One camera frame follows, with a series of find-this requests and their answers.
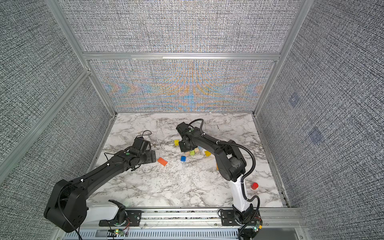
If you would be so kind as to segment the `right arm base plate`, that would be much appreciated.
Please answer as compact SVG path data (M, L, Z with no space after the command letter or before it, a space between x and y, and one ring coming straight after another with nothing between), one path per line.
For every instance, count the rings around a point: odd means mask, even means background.
M260 211L253 211L248 217L243 217L237 211L219 209L218 215L221 219L223 226L243 226L249 223L250 226L259 226L263 224Z

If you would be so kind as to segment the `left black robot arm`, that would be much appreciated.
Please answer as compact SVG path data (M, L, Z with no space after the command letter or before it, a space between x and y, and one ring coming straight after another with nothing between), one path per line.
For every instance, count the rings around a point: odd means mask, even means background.
M60 180L52 190L44 217L51 223L71 233L95 215L87 206L87 199L97 189L115 176L137 166L157 161L154 150L134 152L122 150L93 171L71 181Z

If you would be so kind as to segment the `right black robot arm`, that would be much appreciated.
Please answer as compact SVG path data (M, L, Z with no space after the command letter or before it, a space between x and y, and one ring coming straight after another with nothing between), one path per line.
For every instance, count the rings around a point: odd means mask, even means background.
M192 123L195 122L200 122L201 127L193 127ZM219 173L230 185L234 218L239 224L245 225L260 208L259 205L254 207L252 204L259 197L249 198L245 185L245 178L255 170L256 158L248 148L235 141L222 141L207 135L202 130L203 125L203 119L177 125L176 130L182 138L179 142L180 150L185 153L201 147L215 156Z

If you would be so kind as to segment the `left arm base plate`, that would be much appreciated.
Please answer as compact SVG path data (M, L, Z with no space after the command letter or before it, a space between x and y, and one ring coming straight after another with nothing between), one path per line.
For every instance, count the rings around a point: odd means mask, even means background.
M117 215L112 220L101 220L99 221L99 227L138 227L142 218L142 211L140 210L126 210L123 212L117 213Z

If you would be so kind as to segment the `red-orange wood block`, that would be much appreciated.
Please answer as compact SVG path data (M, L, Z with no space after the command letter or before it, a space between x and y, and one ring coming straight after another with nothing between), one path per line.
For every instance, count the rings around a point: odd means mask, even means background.
M168 162L166 160L164 160L163 158L158 158L158 162L163 165L163 166L166 166L168 164Z

